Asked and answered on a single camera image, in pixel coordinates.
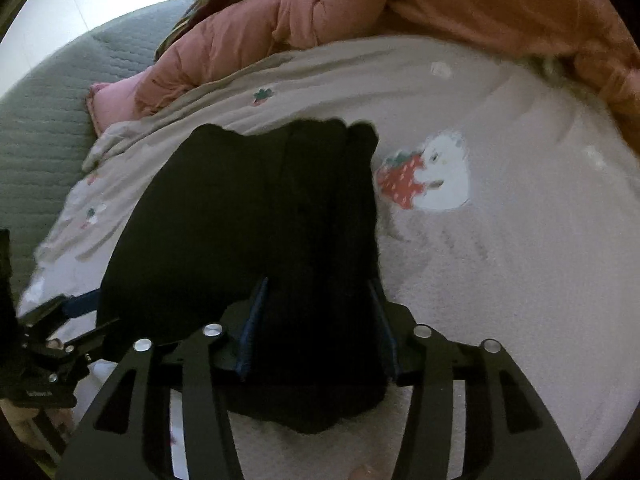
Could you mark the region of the person's hand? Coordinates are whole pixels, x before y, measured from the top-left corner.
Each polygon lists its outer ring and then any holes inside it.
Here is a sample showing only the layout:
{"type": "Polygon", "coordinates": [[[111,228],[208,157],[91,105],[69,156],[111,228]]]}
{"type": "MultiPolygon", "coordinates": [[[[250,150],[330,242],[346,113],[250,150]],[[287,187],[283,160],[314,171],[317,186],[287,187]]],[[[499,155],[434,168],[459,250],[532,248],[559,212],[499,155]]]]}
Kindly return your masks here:
{"type": "Polygon", "coordinates": [[[378,469],[363,464],[357,466],[348,476],[348,480],[385,480],[386,477],[378,469]]]}

